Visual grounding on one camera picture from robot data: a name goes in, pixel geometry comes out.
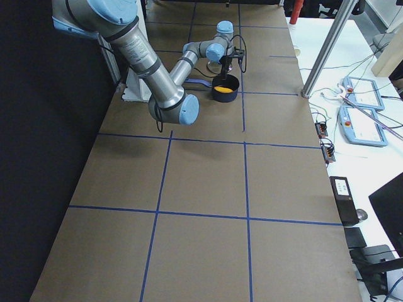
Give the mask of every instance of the black device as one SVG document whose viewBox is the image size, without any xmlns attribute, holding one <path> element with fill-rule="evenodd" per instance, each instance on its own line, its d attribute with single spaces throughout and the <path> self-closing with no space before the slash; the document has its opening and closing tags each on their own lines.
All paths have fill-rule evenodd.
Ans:
<svg viewBox="0 0 403 302">
<path fill-rule="evenodd" d="M 369 198 L 390 242 L 403 257 L 403 173 L 372 193 Z"/>
<path fill-rule="evenodd" d="M 395 259 L 387 245 L 353 249 L 350 256 L 371 296 L 387 294 L 386 272 L 403 267 L 403 258 Z"/>
<path fill-rule="evenodd" d="M 346 242 L 349 249 L 366 247 L 366 242 L 360 228 L 344 228 Z"/>
<path fill-rule="evenodd" d="M 330 183 L 332 185 L 333 195 L 336 200 L 341 223 L 347 227 L 356 225 L 360 221 L 357 216 L 347 178 L 331 176 Z"/>
<path fill-rule="evenodd" d="M 369 199 L 385 233 L 402 257 L 403 173 L 372 193 Z M 403 269 L 403 258 L 395 259 L 387 245 L 353 249 L 350 256 L 372 296 L 386 294 L 390 290 L 386 272 Z"/>
</svg>

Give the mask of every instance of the blue tape grid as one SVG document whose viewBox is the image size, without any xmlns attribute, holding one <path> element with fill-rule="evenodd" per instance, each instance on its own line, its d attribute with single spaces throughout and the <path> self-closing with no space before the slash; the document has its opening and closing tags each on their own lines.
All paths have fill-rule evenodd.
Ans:
<svg viewBox="0 0 403 302">
<path fill-rule="evenodd" d="M 73 208 L 73 209 L 88 209 L 88 210 L 103 210 L 103 211 L 117 211 L 117 212 L 148 213 L 148 214 L 156 214 L 157 213 L 157 211 L 154 211 L 154 210 L 131 209 L 131 208 L 112 208 L 112 207 L 109 207 L 109 206 L 81 206 L 81 205 L 78 205 L 78 204 L 70 204 L 69 208 Z M 175 211 L 158 211 L 158 215 L 220 218 L 220 219 L 230 219 L 230 220 L 247 220 L 248 219 L 246 216 L 187 213 L 187 212 L 175 212 Z M 293 224 L 298 224 L 298 225 L 327 225 L 327 226 L 330 226 L 330 227 L 342 227 L 343 226 L 341 223 L 335 223 L 335 222 L 309 221 L 309 220 L 289 220 L 289 219 L 277 219 L 277 218 L 265 218 L 265 217 L 249 217 L 249 221 L 293 223 Z"/>
<path fill-rule="evenodd" d="M 184 26 L 190 26 L 192 23 L 181 23 L 181 22 L 168 22 L 168 21 L 145 21 L 145 23 L 150 23 L 150 24 L 166 24 L 166 25 L 184 25 Z M 217 26 L 217 24 L 205 24 L 205 23 L 193 23 L 193 25 L 196 26 Z M 275 30 L 287 30 L 288 27 L 282 27 L 282 26 L 253 26 L 253 25 L 239 25 L 240 27 L 243 28 L 272 28 Z"/>
<path fill-rule="evenodd" d="M 206 25 L 206 24 L 196 24 L 194 23 L 195 13 L 196 13 L 196 5 L 195 3 L 193 7 L 193 15 L 191 19 L 191 23 L 175 23 L 175 22 L 153 22 L 146 21 L 146 23 L 158 23 L 158 24 L 172 24 L 172 25 L 190 25 L 188 42 L 191 38 L 191 31 L 193 25 L 205 25 L 205 26 L 216 26 L 216 25 Z M 288 29 L 287 27 L 275 27 L 275 26 L 242 26 L 241 25 L 241 5 L 238 4 L 238 19 L 239 19 L 239 34 L 241 35 L 242 28 L 273 28 L 273 29 Z M 169 50 L 156 50 L 157 52 L 171 52 L 171 53 L 181 53 L 180 51 L 169 51 Z M 281 55 L 272 55 L 270 57 L 288 57 Z M 298 96 L 298 94 L 294 93 L 278 93 L 278 92 L 246 92 L 244 91 L 244 79 L 243 74 L 241 73 L 241 96 L 242 96 L 242 131 L 246 130 L 246 115 L 245 115 L 245 94 L 274 94 L 274 95 L 289 95 L 289 96 Z M 164 163 L 164 170 L 161 178 L 161 186 L 159 190 L 158 202 L 156 210 L 142 210 L 142 209 L 130 209 L 130 208 L 111 208 L 111 207 L 102 207 L 102 206 L 79 206 L 79 205 L 70 205 L 70 208 L 80 208 L 80 209 L 91 209 L 91 210 L 105 210 L 105 211 L 129 211 L 136 213 L 150 213 L 154 214 L 154 224 L 152 227 L 152 233 L 149 244 L 149 251 L 147 254 L 147 261 L 145 265 L 144 278 L 142 283 L 142 290 L 140 294 L 140 302 L 143 302 L 145 286 L 147 283 L 147 275 L 149 271 L 150 258 L 152 255 L 152 247 L 154 243 L 154 237 L 157 228 L 157 221 L 159 215 L 177 215 L 177 216 L 196 216 L 196 217 L 205 217 L 205 218 L 220 218 L 220 219 L 231 219 L 231 220 L 245 220 L 247 225 L 247 252 L 248 252 L 248 264 L 249 264 L 249 296 L 250 302 L 253 302 L 253 275 L 252 275 L 252 253 L 251 253 L 251 226 L 250 221 L 267 221 L 274 223 L 297 223 L 297 224 L 306 224 L 306 225 L 328 225 L 328 226 L 342 226 L 341 223 L 328 223 L 328 222 L 320 222 L 320 221 L 300 221 L 300 220 L 282 220 L 282 219 L 274 219 L 274 218 L 260 218 L 260 217 L 250 217 L 249 211 L 249 181 L 247 174 L 247 146 L 248 145 L 266 145 L 272 147 L 291 147 L 291 148 L 312 148 L 312 149 L 320 149 L 319 147 L 307 147 L 307 146 L 298 146 L 298 145 L 279 145 L 279 144 L 270 144 L 270 143 L 251 143 L 251 142 L 230 142 L 230 141 L 220 141 L 220 140 L 198 140 L 198 139 L 190 139 L 190 138 L 174 138 L 173 131 L 171 131 L 169 137 L 152 137 L 146 135 L 119 135 L 114 133 L 99 133 L 99 135 L 105 136 L 114 136 L 114 137 L 133 137 L 133 138 L 149 138 L 149 139 L 158 139 L 158 140 L 168 140 L 168 147 L 166 152 L 166 159 Z M 166 176 L 167 163 L 169 160 L 169 153 L 171 149 L 171 143 L 173 140 L 177 141 L 189 141 L 189 142 L 210 142 L 210 143 L 228 143 L 228 144 L 236 144 L 243 145 L 244 147 L 244 177 L 245 177 L 245 197 L 246 197 L 246 216 L 229 216 L 229 215 L 212 215 L 212 214 L 201 214 L 201 213 L 185 213 L 185 212 L 173 212 L 173 211 L 160 211 L 161 204 L 161 196 L 162 190 L 164 187 L 164 181 Z"/>
<path fill-rule="evenodd" d="M 245 165 L 245 200 L 246 200 L 246 229 L 247 229 L 247 261 L 249 264 L 249 295 L 250 302 L 253 302 L 253 276 L 252 276 L 252 247 L 251 247 L 251 217 L 249 213 L 249 181 L 247 178 L 247 147 L 244 143 L 244 165 Z"/>
<path fill-rule="evenodd" d="M 149 264 L 150 264 L 150 258 L 151 258 L 151 252 L 152 252 L 152 244 L 154 243 L 154 235 L 156 234 L 157 220 L 158 220 L 158 214 L 159 214 L 159 206 L 161 204 L 162 189 L 164 188 L 166 167 L 168 165 L 168 158 L 169 158 L 169 151 L 171 149 L 172 135 L 173 135 L 173 131 L 171 131 L 171 134 L 169 136 L 168 148 L 166 150 L 166 158 L 165 158 L 164 170 L 162 172 L 161 186 L 159 188 L 159 194 L 158 194 L 157 209 L 156 209 L 156 213 L 155 213 L 155 217 L 154 217 L 154 224 L 152 226 L 152 233 L 151 233 L 151 239 L 150 239 L 149 252 L 147 254 L 147 262 L 145 263 L 145 271 L 144 271 L 143 284 L 142 284 L 142 287 L 141 287 L 140 302 L 142 302 L 143 298 L 144 298 L 145 283 L 147 282 L 147 275 L 148 275 L 148 271 L 149 271 Z"/>
<path fill-rule="evenodd" d="M 230 145 L 254 145 L 254 146 L 271 146 L 282 148 L 302 148 L 302 149 L 321 149 L 320 147 L 299 146 L 299 145 L 282 145 L 279 143 L 252 143 L 252 142 L 231 142 L 229 140 L 201 140 L 197 138 L 180 138 L 180 137 L 152 137 L 148 135 L 130 135 L 130 134 L 115 134 L 115 133 L 98 133 L 98 135 L 108 137 L 131 137 L 131 138 L 148 138 L 154 140 L 177 140 L 180 142 L 201 142 L 201 143 L 228 143 Z"/>
</svg>

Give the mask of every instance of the yellow food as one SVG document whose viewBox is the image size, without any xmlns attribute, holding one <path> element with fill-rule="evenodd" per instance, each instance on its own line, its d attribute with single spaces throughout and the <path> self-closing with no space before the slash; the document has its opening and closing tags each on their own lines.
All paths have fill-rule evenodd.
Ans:
<svg viewBox="0 0 403 302">
<path fill-rule="evenodd" d="M 232 92 L 234 92 L 230 88 L 221 87 L 221 86 L 215 86 L 214 89 L 217 90 L 218 92 L 221 92 L 221 93 L 232 93 Z"/>
</svg>

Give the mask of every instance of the white desk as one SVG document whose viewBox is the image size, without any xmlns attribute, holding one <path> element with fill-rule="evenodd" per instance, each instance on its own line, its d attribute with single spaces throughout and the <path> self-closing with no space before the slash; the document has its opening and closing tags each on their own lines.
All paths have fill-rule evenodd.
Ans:
<svg viewBox="0 0 403 302">
<path fill-rule="evenodd" d="M 303 69 L 312 68 L 332 25 L 332 21 L 299 18 L 295 26 L 289 25 L 293 44 L 301 51 L 298 56 L 298 64 L 300 69 L 302 69 L 301 75 L 304 82 L 308 78 L 310 70 Z M 368 46 L 355 22 L 349 20 L 333 48 L 325 67 L 350 65 L 363 60 L 372 53 L 371 48 Z M 379 78 L 373 75 L 371 67 L 375 62 L 375 57 L 368 59 L 351 73 L 350 76 L 374 79 L 378 87 L 387 85 L 390 83 L 388 78 Z M 337 69 L 324 69 L 313 91 L 327 87 L 335 89 L 336 84 L 357 65 L 354 64 L 351 67 Z M 322 92 L 325 96 L 334 96 L 329 90 L 323 90 Z M 383 96 L 399 96 L 391 84 L 382 88 L 380 94 Z M 386 236 L 372 209 L 368 196 L 403 171 L 403 142 L 385 131 L 389 142 L 386 147 L 377 148 L 349 144 L 341 133 L 339 126 L 334 129 L 338 109 L 342 102 L 326 100 L 321 96 L 320 91 L 313 93 L 309 101 L 312 104 L 325 108 L 328 116 L 331 118 L 327 122 L 327 130 L 329 139 L 335 144 L 336 162 L 329 164 L 327 172 L 329 176 L 347 177 L 356 208 L 361 208 L 368 213 L 368 219 L 357 225 L 357 227 L 360 227 L 367 245 L 387 244 L 393 250 L 394 248 L 389 238 Z M 382 114 L 395 120 L 403 121 L 403 102 L 396 99 L 383 99 L 383 101 L 385 103 L 385 110 L 382 111 Z M 317 108 L 317 110 L 320 113 L 325 113 L 323 109 Z M 397 126 L 397 124 L 382 116 L 379 116 L 379 118 L 386 125 Z M 403 129 L 398 128 L 396 132 L 403 134 Z M 368 293 L 365 293 L 363 284 L 360 284 L 360 288 L 363 301 L 369 301 Z"/>
</svg>

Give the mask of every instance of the metal pole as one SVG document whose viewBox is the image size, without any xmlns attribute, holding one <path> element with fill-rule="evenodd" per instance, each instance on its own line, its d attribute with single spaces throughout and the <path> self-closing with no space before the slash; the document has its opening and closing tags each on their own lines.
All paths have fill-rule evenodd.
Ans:
<svg viewBox="0 0 403 302">
<path fill-rule="evenodd" d="M 323 46 L 317 56 L 315 64 L 308 76 L 307 82 L 305 83 L 304 88 L 302 89 L 301 93 L 304 98 L 309 98 L 310 93 L 312 92 L 315 83 L 327 61 L 327 58 L 329 57 L 334 44 L 336 44 L 339 35 L 344 28 L 344 25 L 346 24 L 348 18 L 350 17 L 350 14 L 353 11 L 356 2 L 357 0 L 343 0 L 343 3 L 339 8 L 338 14 L 334 19 L 332 27 L 329 30 L 325 42 L 323 43 Z"/>
</svg>

